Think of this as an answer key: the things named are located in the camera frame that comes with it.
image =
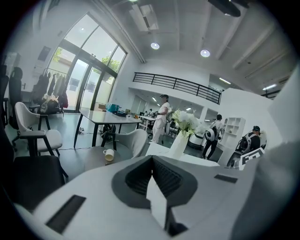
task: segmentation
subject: floor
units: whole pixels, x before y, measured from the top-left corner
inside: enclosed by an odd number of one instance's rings
[[[61,149],[59,149],[60,163],[69,175],[68,180],[72,180],[73,178],[84,172],[83,158],[87,152],[87,149],[91,147],[92,143],[94,124],[83,117],[81,127],[84,128],[84,133],[78,135],[76,148],[73,148],[75,130],[77,127],[79,116],[79,114],[75,113],[65,113],[64,116],[62,114],[53,114],[49,115],[48,117],[51,129],[58,130],[62,136],[63,145]],[[135,127],[136,124],[122,125],[121,131],[123,133],[129,133],[133,131]],[[43,121],[41,129],[47,129],[45,121]],[[16,136],[16,130],[13,129],[10,125],[6,126],[5,131],[10,140],[13,140]],[[159,144],[162,144],[162,140],[164,141],[164,146],[168,148],[171,147],[173,139],[170,136],[161,136]],[[98,135],[96,146],[101,145],[101,142],[102,138],[100,137],[100,135]],[[29,156],[27,142],[25,140],[17,140],[15,143],[17,148],[17,152],[15,153],[16,157]],[[106,147],[113,148],[113,144],[107,144]],[[148,148],[149,144],[146,144],[143,149],[142,156],[145,156]],[[117,150],[124,157],[124,159],[130,159],[132,157],[130,151],[121,144],[117,143]],[[195,157],[201,156],[201,152],[199,150],[192,149],[189,146],[186,147],[184,153]]]

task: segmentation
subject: white vase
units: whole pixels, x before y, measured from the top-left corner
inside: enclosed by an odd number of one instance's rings
[[[167,154],[168,157],[179,160],[187,146],[187,143],[188,133],[185,132],[185,134],[183,134],[182,131],[180,131]]]

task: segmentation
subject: white mug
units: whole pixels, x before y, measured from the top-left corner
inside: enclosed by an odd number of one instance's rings
[[[104,150],[106,161],[113,161],[114,151],[112,149]]]

